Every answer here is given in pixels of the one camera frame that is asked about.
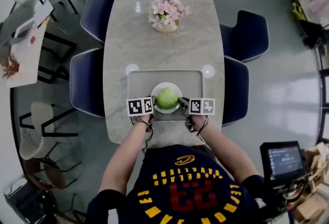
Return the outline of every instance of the paper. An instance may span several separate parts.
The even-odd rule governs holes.
[[[38,9],[38,11],[34,14],[34,21],[37,27],[39,27],[43,23],[43,21],[45,21],[49,17],[52,11],[52,4],[48,0],[46,0],[42,7]]]

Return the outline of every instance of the marble table top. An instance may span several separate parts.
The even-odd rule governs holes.
[[[221,30],[213,0],[181,0],[192,15],[179,21],[176,31],[162,33],[148,22],[152,0],[115,0],[106,33],[103,91],[106,126],[111,141],[121,143],[132,127],[127,117],[129,64],[139,69],[199,69],[211,65],[215,75],[204,78],[205,97],[216,98],[216,114],[209,121],[222,127],[225,94]],[[184,122],[153,123],[149,147],[203,144]]]

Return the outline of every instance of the screen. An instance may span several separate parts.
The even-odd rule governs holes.
[[[302,169],[302,159],[297,146],[268,150],[273,176],[278,176]]]

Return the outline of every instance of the gray floor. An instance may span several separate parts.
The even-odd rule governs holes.
[[[81,14],[85,0],[74,0]],[[82,30],[80,16],[72,12],[69,4],[56,5],[59,22],[50,26],[49,32],[76,42],[75,53],[98,47],[98,44]],[[247,63],[250,71],[250,103],[247,117],[223,128],[222,132],[242,147],[262,173],[259,146],[269,141],[298,140],[302,147],[316,142],[319,126],[320,82],[315,55],[307,50],[291,20],[288,0],[214,0],[218,19],[227,25],[235,25],[239,10],[245,9],[266,17],[270,35],[270,50],[261,58]],[[64,47],[55,46],[59,53]],[[42,52],[41,65],[55,69],[51,55]],[[53,85],[38,82],[35,85],[15,89],[15,116],[30,110],[33,101],[55,103],[56,112],[71,108],[69,87],[57,80]],[[54,152],[53,159],[66,157],[60,162],[68,167],[74,161],[83,161],[75,171],[79,180],[64,191],[55,191],[60,209],[69,207],[73,193],[77,193],[77,209],[86,211],[88,203],[96,195],[103,171],[117,145],[109,141],[104,120],[75,112],[67,117],[59,130],[79,132],[78,138],[60,139],[64,143]],[[129,182],[130,190],[138,176],[142,163],[140,154]]]

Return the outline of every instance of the cable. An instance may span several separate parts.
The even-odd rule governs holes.
[[[209,122],[209,119],[208,119],[208,116],[206,115],[206,119],[205,119],[203,125],[201,126],[200,130],[196,134],[196,137],[198,139],[200,139],[205,144],[206,144],[206,142],[204,141],[204,139],[202,139],[202,137],[200,136],[200,134],[201,134],[201,131],[203,130],[203,128],[205,128],[207,126],[208,122]]]
[[[144,123],[144,124],[146,124],[146,125],[149,127],[149,129],[151,130],[151,135],[150,135],[149,138],[146,139],[146,141],[145,141],[145,147],[142,149],[142,151],[143,151],[143,153],[144,153],[144,155],[145,155],[145,154],[146,154],[145,150],[148,148],[149,141],[150,141],[150,140],[152,139],[152,137],[153,137],[153,128],[152,128],[152,125],[151,125],[150,123],[145,122],[145,121],[144,121],[143,119],[141,119],[139,116],[136,116],[136,121],[139,122],[139,123]]]

